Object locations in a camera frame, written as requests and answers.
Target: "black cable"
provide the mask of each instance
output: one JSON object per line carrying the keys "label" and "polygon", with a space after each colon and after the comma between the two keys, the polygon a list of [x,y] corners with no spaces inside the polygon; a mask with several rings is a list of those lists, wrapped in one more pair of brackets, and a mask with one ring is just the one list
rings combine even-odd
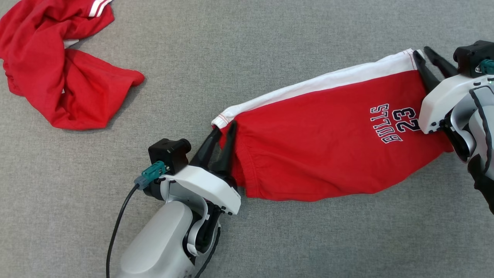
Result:
{"label": "black cable", "polygon": [[211,249],[211,252],[209,253],[209,256],[207,257],[206,261],[204,262],[203,267],[201,267],[201,269],[199,270],[199,272],[197,272],[195,278],[199,278],[199,276],[201,276],[201,274],[203,273],[203,271],[206,269],[207,264],[211,260],[211,257],[213,256],[214,252],[216,251],[216,246],[218,245],[219,235],[220,234],[221,234],[221,227],[218,227],[218,233],[216,234],[216,240],[214,242],[213,249]]}
{"label": "black cable", "polygon": [[124,215],[125,207],[127,206],[128,201],[134,194],[134,192],[139,188],[139,184],[136,184],[134,188],[129,192],[127,198],[123,202],[122,208],[120,209],[119,216],[117,217],[117,222],[115,222],[115,228],[113,228],[112,239],[110,240],[110,246],[108,247],[108,254],[106,255],[106,278],[110,278],[110,257],[112,256],[113,243],[115,242],[115,236],[117,235],[117,230],[120,226],[120,220],[122,220],[122,216]]}

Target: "white trim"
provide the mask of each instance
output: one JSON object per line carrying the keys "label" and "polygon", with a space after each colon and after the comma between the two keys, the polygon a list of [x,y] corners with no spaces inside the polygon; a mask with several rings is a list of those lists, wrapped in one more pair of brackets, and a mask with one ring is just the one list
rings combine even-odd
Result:
{"label": "white trim", "polygon": [[113,0],[106,0],[104,1],[101,6],[99,7],[99,11],[98,11],[98,14],[96,15],[96,17],[100,17],[101,14],[103,13],[103,9],[106,7],[106,5],[108,5],[108,3],[110,3],[111,1]]}
{"label": "white trim", "polygon": [[65,49],[67,49],[67,48],[75,45],[78,42],[79,42],[79,40],[64,40],[63,41],[63,46],[64,46]]}
{"label": "white trim", "polygon": [[323,74],[313,79],[300,82],[279,90],[256,97],[247,102],[230,106],[212,121],[212,125],[224,128],[238,114],[253,110],[270,103],[292,98],[294,96],[321,91],[349,84],[359,83],[400,72],[416,70],[413,50],[407,49],[400,53],[387,56],[373,63],[361,64]]}
{"label": "white trim", "polygon": [[103,8],[108,5],[112,0],[94,0],[89,12],[89,17],[100,17],[103,12]]}

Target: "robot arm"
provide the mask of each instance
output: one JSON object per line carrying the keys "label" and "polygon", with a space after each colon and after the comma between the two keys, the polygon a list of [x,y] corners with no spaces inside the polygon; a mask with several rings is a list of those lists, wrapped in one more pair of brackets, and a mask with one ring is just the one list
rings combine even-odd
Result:
{"label": "robot arm", "polygon": [[419,126],[424,133],[445,132],[460,160],[468,163],[475,188],[494,214],[494,43],[477,41],[454,53],[458,69],[431,48],[424,52],[446,79],[430,72],[420,52],[413,56],[427,90]]}
{"label": "robot arm", "polygon": [[212,255],[220,215],[236,215],[241,204],[230,176],[235,134],[233,122],[222,156],[211,169],[208,163],[221,137],[218,128],[190,163],[185,154],[191,148],[184,139],[163,139],[149,148],[151,162],[158,165],[149,169],[164,170],[143,190],[165,205],[122,255],[118,278],[191,278],[196,258]]}

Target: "gray carpet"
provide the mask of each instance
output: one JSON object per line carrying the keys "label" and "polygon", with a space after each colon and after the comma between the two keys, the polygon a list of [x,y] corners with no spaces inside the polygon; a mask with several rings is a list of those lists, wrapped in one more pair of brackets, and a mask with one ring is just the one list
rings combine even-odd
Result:
{"label": "gray carpet", "polygon": [[[16,0],[2,0],[0,14]],[[141,71],[105,130],[52,128],[0,78],[0,277],[102,278],[111,232],[147,147],[193,152],[224,108],[409,47],[450,58],[494,40],[491,0],[115,0],[116,20],[74,46]],[[124,249],[161,203],[131,200]],[[375,195],[243,199],[223,217],[204,278],[490,278],[494,216],[454,154]]]}

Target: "teal connector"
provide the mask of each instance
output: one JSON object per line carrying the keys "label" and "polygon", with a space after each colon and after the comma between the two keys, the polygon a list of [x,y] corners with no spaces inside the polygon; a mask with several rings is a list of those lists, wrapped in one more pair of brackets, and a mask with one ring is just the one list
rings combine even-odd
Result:
{"label": "teal connector", "polygon": [[162,161],[157,161],[148,169],[142,172],[142,175],[134,180],[134,184],[139,185],[139,190],[144,190],[148,185],[167,172],[166,165]]}
{"label": "teal connector", "polygon": [[166,173],[166,166],[163,161],[156,161],[153,165],[151,165],[148,169],[142,172],[142,176],[148,181],[154,181],[159,178],[161,175]]}
{"label": "teal connector", "polygon": [[486,59],[480,62],[480,71],[483,74],[494,74],[494,61]]}

